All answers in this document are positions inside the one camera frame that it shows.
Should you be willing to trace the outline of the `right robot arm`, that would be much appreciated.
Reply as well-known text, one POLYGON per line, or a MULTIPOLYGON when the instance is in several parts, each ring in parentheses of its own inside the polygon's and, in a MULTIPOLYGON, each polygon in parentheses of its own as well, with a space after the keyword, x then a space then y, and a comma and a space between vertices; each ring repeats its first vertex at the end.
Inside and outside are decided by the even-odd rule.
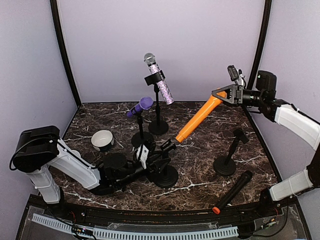
POLYGON ((257 212, 263 215, 267 209, 288 197, 319 188, 320 186, 320 124, 292 103, 276 98, 277 77, 260 70, 257 73, 256 89, 245 89, 231 84, 212 91, 212 96, 231 106, 257 107, 271 122, 283 126, 307 142, 315 151, 304 170, 261 191, 257 212))

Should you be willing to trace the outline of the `small black stand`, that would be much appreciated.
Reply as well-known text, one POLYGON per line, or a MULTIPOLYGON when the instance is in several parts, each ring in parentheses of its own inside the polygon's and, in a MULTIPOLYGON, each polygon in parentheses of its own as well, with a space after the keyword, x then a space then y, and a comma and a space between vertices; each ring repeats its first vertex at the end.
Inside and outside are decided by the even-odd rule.
POLYGON ((237 128, 233 131, 234 139, 229 147, 228 154, 217 157, 213 162, 214 171, 223 177, 232 176, 236 172, 236 163, 232 159, 233 154, 236 152, 240 142, 246 144, 249 142, 249 138, 241 128, 237 128))
POLYGON ((164 156, 162 159, 155 161, 155 163, 156 162, 165 163, 165 168, 163 169, 163 171, 160 174, 150 173, 149 175, 149 180, 160 188, 164 188, 164 189, 171 188, 178 181, 178 178, 179 178, 178 171, 173 166, 169 165, 169 163, 171 162, 169 152, 172 150, 175 150, 176 148, 177 147, 172 142, 172 140, 168 139, 159 147, 159 150, 153 151, 153 152, 163 151, 166 153, 166 156, 164 156))

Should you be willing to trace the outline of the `orange toy microphone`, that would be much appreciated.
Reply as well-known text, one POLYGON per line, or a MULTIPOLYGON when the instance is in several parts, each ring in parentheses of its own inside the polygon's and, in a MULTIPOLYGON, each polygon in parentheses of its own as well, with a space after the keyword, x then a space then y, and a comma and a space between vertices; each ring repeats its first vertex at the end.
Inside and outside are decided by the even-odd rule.
POLYGON ((223 101, 216 96, 210 95, 205 104, 188 121, 188 123, 179 131, 175 139, 182 143, 188 136, 206 119, 206 117, 223 101))

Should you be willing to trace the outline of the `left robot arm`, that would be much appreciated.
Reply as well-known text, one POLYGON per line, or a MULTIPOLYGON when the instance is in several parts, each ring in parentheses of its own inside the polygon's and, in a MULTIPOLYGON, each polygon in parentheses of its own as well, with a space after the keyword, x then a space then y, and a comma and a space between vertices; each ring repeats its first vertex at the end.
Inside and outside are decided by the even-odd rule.
POLYGON ((152 141, 144 141, 127 161, 121 153, 111 153, 99 165, 84 160, 60 137, 60 130, 49 125, 24 130, 10 159, 9 169, 25 173, 52 213, 66 215, 65 196, 49 168, 66 174, 96 196, 106 196, 133 182, 140 176, 154 181, 169 162, 165 142, 156 150, 152 141))

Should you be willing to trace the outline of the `black stand ring clip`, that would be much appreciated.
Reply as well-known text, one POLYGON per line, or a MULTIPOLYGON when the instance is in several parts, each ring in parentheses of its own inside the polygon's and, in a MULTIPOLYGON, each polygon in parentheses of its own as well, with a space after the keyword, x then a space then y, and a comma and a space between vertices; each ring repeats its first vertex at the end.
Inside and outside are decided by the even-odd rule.
POLYGON ((138 112, 136 110, 136 108, 131 110, 131 113, 134 116, 136 116, 137 124, 138 124, 138 127, 139 127, 139 132, 135 133, 131 138, 132 146, 134 148, 138 148, 145 141, 152 142, 154 140, 153 135, 150 132, 144 131, 144 129, 143 129, 144 120, 143 120, 143 117, 142 117, 142 113, 138 112))

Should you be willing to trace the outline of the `tall stand large clip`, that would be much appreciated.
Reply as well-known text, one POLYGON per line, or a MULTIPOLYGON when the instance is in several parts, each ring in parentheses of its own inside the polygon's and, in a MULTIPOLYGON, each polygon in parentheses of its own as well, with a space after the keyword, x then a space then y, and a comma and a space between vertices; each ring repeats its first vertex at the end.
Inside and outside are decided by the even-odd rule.
POLYGON ((155 105, 155 113, 156 117, 151 121, 151 123, 148 125, 148 130, 153 135, 163 135, 168 132, 169 125, 168 123, 161 119, 161 107, 159 104, 159 87, 157 83, 159 83, 163 79, 164 75, 162 70, 160 72, 153 73, 147 77, 144 78, 146 84, 148 86, 153 85, 153 90, 155 92, 155 98, 156 98, 156 105, 155 105))

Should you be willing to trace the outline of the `purple toy microphone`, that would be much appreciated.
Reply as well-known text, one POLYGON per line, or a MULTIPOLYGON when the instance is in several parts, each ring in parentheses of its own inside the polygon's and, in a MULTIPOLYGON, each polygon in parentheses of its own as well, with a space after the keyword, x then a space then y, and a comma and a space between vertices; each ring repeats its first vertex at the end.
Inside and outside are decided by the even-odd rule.
POLYGON ((154 104, 154 101, 151 97, 149 96, 142 97, 139 100, 139 102, 126 113, 126 116, 128 118, 131 118, 137 113, 141 113, 142 111, 149 110, 153 106, 153 104, 154 104))

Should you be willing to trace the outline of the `glitter microphone silver head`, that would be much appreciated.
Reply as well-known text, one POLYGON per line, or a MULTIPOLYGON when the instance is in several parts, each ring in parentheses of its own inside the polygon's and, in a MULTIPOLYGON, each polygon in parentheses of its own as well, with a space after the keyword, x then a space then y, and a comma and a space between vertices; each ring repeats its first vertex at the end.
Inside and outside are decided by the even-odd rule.
POLYGON ((148 86, 156 84, 165 103, 167 105, 172 104, 174 102, 174 98, 170 92, 167 82, 165 81, 165 75, 156 62, 155 55, 153 53, 146 53, 143 60, 148 66, 150 72, 150 75, 144 78, 146 84, 148 86))

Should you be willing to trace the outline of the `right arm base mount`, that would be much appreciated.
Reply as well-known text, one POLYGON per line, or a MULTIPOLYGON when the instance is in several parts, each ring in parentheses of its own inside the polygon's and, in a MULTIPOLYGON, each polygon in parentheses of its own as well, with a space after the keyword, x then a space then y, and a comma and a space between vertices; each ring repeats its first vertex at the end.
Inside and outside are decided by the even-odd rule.
POLYGON ((256 213, 261 217, 276 214, 278 210, 277 204, 277 202, 273 201, 269 189, 264 189, 260 193, 256 213))

